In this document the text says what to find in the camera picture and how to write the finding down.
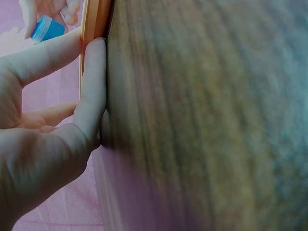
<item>blue cap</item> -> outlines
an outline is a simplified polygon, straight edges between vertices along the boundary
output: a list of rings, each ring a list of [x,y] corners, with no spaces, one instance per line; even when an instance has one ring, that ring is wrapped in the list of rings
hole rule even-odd
[[[31,39],[35,42],[42,42],[63,35],[64,31],[64,25],[44,15],[38,21]]]

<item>fingertip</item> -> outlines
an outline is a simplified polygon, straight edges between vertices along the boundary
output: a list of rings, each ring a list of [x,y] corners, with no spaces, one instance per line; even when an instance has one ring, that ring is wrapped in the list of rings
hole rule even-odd
[[[80,0],[69,1],[67,3],[67,6],[68,6],[68,12],[71,15],[74,15],[80,10],[81,2],[80,2]]]
[[[74,14],[74,15],[67,15],[65,17],[65,22],[66,24],[68,24],[69,26],[73,26],[78,22],[78,15]]]

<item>finger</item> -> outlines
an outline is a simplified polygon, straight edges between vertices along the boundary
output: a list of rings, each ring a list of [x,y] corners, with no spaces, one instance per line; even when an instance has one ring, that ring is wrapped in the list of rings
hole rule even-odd
[[[86,48],[81,100],[74,113],[74,124],[91,140],[97,135],[106,109],[106,47],[103,38]]]
[[[80,54],[80,30],[50,39],[27,50],[3,57],[5,65],[19,79],[22,87],[74,61]]]
[[[70,13],[68,11],[68,6],[65,5],[62,10],[61,14],[63,15],[63,18],[65,20],[65,23],[69,26],[74,26],[78,22],[78,15],[77,13]]]
[[[38,22],[36,2],[35,0],[20,0],[19,4],[23,12],[26,27],[25,39],[28,39],[32,36]]]
[[[68,6],[68,12],[71,15],[77,14],[77,12],[80,10],[80,6],[81,6],[80,0],[67,0],[66,3]]]
[[[72,153],[82,155],[97,147],[97,133],[106,109],[106,47],[102,38],[89,43],[85,58],[82,96],[74,112],[73,124],[54,131],[68,144]]]
[[[57,106],[39,109],[35,112],[45,120],[46,125],[55,127],[65,118],[73,115],[76,105],[76,103],[63,103]]]
[[[69,26],[74,26],[78,22],[78,15],[77,14],[68,15],[67,17],[65,17],[65,22]]]
[[[39,132],[39,133],[49,133],[49,132],[52,132],[52,131],[54,131],[56,129],[57,128],[55,128],[55,127],[45,125],[45,126],[42,126],[42,127],[38,128],[38,129],[34,129],[34,130]]]

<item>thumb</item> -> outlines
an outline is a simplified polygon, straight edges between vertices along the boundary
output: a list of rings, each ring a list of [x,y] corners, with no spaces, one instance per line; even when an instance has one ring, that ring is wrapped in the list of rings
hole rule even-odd
[[[25,39],[31,37],[37,22],[38,22],[38,10],[35,0],[19,0],[23,12],[24,24],[26,27]]]

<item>pink background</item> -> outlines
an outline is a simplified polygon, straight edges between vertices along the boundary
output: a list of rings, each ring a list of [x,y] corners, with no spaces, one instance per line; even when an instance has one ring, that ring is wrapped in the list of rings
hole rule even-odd
[[[0,34],[23,28],[18,1],[1,0]],[[58,103],[78,101],[78,60],[23,91],[23,109],[33,110]],[[60,189],[39,207],[24,215],[14,231],[102,231],[92,158],[85,173]]]

